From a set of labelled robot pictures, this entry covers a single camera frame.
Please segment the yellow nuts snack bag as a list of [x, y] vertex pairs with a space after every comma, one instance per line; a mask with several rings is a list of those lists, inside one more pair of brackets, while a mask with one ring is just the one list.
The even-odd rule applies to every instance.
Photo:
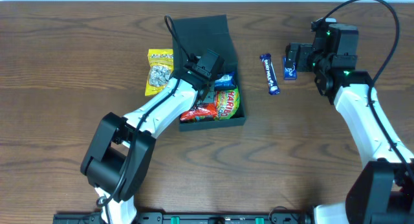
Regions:
[[153, 96], [160, 93], [169, 82], [174, 70], [173, 49], [149, 49], [147, 58], [150, 70], [145, 95]]

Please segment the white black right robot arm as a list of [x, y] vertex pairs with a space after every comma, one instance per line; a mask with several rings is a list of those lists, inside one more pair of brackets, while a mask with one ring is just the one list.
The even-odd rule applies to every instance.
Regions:
[[318, 92], [345, 120], [363, 170], [344, 202], [317, 205], [302, 223], [412, 223], [413, 152], [379, 104], [374, 82], [356, 70], [358, 29], [335, 19], [312, 22], [311, 44], [290, 43], [284, 65], [313, 72]]

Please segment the blue Oreo cookie pack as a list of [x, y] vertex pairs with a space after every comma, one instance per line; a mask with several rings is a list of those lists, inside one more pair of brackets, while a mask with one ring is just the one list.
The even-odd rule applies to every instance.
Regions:
[[216, 91], [227, 91], [235, 88], [236, 82], [234, 72], [222, 74], [221, 77], [214, 83], [214, 89]]

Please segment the colourful Haribo gummy bag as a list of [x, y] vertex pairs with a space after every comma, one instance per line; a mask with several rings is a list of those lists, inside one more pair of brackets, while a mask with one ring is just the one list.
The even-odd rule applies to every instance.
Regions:
[[215, 120], [228, 120], [233, 117], [239, 108], [240, 96], [238, 87], [231, 90], [215, 92]]

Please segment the black gift box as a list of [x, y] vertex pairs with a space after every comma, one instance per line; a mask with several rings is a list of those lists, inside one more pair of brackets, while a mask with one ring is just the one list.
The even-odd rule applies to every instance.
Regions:
[[239, 107], [228, 120], [211, 120], [201, 122], [179, 123], [180, 131], [194, 131], [213, 128], [242, 126], [246, 121], [245, 103], [241, 87], [238, 57], [230, 37], [227, 17], [207, 16], [174, 20], [182, 46], [188, 53], [201, 56], [208, 49], [224, 58], [224, 64], [219, 71], [235, 73], [235, 82], [239, 90]]

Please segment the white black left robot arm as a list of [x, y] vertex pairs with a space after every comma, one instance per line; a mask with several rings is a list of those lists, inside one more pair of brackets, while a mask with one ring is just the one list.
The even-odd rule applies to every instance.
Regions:
[[173, 71], [166, 87], [142, 107], [101, 119], [80, 171], [99, 197], [104, 223], [132, 223], [134, 194], [147, 174], [157, 137], [183, 112], [204, 100], [224, 64], [207, 50]]

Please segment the blue Eclipse mint box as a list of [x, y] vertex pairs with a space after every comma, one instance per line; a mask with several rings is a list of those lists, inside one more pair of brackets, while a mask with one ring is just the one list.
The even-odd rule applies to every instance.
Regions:
[[296, 80], [297, 79], [296, 62], [288, 59], [287, 57], [283, 58], [283, 79], [284, 80]]

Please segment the red Maltesers bag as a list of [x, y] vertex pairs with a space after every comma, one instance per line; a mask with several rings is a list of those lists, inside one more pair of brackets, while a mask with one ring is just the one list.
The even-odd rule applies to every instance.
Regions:
[[211, 121], [217, 117], [217, 109], [213, 103], [200, 104], [180, 116], [181, 122]]

